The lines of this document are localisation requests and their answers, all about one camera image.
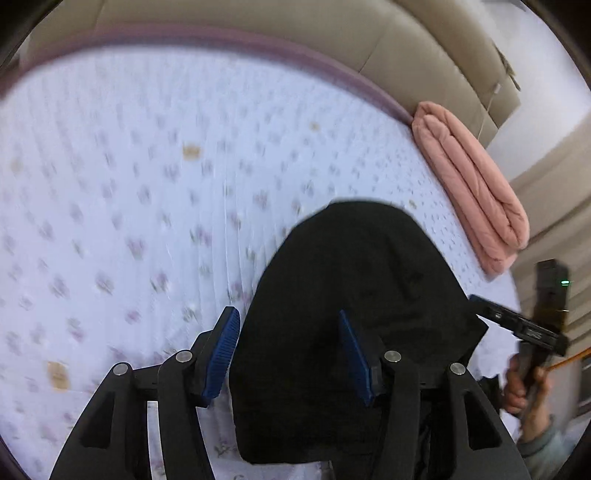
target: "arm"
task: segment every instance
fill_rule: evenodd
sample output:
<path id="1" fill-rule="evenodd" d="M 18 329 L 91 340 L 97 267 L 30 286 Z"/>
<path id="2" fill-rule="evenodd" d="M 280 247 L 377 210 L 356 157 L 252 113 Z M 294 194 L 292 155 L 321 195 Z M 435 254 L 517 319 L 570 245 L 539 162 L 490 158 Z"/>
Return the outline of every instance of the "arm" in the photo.
<path id="1" fill-rule="evenodd" d="M 519 360 L 515 355 L 509 363 L 507 384 L 504 390 L 504 409 L 513 415 L 527 406 L 525 387 L 518 373 Z M 521 422 L 521 437 L 517 448 L 523 457 L 532 480 L 549 480 L 568 458 L 562 435 L 553 424 L 546 399 L 552 388 L 547 372 L 539 368 L 535 372 L 538 394 L 530 413 Z"/>

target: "brown stain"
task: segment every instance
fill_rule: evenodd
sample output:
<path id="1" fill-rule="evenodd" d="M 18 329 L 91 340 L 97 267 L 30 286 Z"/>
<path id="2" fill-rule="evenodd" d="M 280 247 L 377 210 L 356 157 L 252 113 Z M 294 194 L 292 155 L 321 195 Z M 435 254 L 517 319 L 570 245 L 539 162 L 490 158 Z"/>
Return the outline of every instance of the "brown stain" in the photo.
<path id="1" fill-rule="evenodd" d="M 198 145 L 183 145 L 183 158 L 186 161 L 198 160 L 201 157 L 201 153 L 201 147 L 199 147 Z"/>
<path id="2" fill-rule="evenodd" d="M 70 377 L 66 366 L 59 362 L 47 362 L 47 375 L 53 388 L 57 390 L 70 389 Z"/>

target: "pink blanket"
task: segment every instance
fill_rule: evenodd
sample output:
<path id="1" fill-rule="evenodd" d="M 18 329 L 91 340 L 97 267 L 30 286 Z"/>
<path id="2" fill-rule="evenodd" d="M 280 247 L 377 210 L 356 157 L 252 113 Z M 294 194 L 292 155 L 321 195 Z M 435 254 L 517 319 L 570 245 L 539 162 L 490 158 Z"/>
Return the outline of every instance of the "pink blanket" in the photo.
<path id="1" fill-rule="evenodd" d="M 503 273 L 530 238 L 530 223 L 515 192 L 480 142 L 441 105 L 419 103 L 413 134 L 483 270 Z"/>

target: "floral pattern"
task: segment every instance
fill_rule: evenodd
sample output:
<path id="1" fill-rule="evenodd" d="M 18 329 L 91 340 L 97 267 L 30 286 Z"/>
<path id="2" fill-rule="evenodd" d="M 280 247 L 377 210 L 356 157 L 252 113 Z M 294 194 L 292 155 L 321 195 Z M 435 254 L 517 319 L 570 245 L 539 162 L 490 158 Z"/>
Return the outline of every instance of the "floral pattern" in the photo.
<path id="1" fill-rule="evenodd" d="M 342 86 L 156 46 L 87 51 L 22 79 L 0 100 L 0 434 L 32 479 L 49 477 L 114 363 L 162 362 L 228 304 L 244 318 L 290 229 L 351 197 L 405 209 L 467 293 L 518 306 L 509 274 L 483 277 L 408 127 Z M 514 348 L 491 328 L 472 371 L 496 374 Z M 326 470 L 241 461 L 227 387 L 199 416 L 216 478 Z"/>

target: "beige headboard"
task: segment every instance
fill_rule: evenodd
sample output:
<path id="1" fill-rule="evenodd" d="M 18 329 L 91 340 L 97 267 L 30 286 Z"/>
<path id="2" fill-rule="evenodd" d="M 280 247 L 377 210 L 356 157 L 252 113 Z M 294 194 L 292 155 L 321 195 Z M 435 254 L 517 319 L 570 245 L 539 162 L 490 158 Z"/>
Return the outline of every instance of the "beige headboard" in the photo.
<path id="1" fill-rule="evenodd" d="M 74 34 L 155 22 L 304 45 L 367 77 L 410 114 L 422 100 L 445 106 L 475 135 L 482 127 L 483 145 L 519 105 L 510 67 L 462 0 L 64 0 L 32 31 L 23 59 Z"/>

